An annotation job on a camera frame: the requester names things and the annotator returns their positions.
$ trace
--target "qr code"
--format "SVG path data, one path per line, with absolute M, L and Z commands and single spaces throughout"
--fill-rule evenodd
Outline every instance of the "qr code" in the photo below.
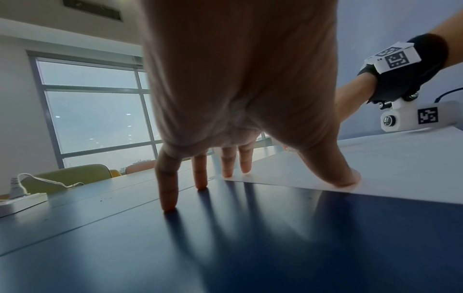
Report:
M 395 53 L 385 57 L 389 68 L 395 68 L 410 63 L 404 52 Z
M 439 115 L 437 107 L 418 109 L 418 124 L 437 123 Z
M 384 57 L 384 56 L 389 55 L 389 54 L 392 54 L 392 53 L 394 53 L 395 51 L 398 51 L 398 50 L 400 50 L 400 49 L 402 49 L 402 48 L 399 48 L 399 47 L 389 47 L 389 48 L 387 48 L 386 50 L 377 53 L 375 56 Z

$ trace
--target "glossy table surface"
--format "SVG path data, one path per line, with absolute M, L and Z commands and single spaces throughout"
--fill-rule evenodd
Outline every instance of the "glossy table surface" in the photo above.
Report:
M 0 292 L 463 292 L 461 205 L 222 180 L 198 192 L 182 167 L 176 212 L 140 172 L 0 219 Z

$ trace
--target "sheet of paper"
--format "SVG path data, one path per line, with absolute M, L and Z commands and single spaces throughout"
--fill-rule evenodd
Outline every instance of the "sheet of paper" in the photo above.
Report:
M 338 145 L 362 175 L 356 186 L 324 183 L 292 152 L 254 162 L 249 174 L 235 170 L 228 180 L 463 204 L 461 130 L 422 129 L 340 140 Z

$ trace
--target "ceiling vent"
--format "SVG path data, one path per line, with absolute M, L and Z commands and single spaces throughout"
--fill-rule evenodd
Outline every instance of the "ceiling vent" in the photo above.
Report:
M 102 4 L 82 0 L 63 0 L 63 4 L 66 7 L 77 9 L 79 11 L 122 21 L 120 11 Z

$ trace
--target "white cylindrical device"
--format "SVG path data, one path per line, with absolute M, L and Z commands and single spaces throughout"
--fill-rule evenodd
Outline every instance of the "white cylindrical device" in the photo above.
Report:
M 444 127 L 456 124 L 462 118 L 462 109 L 462 104 L 457 101 L 421 106 L 410 103 L 410 105 L 384 112 L 381 115 L 381 128 L 392 132 Z

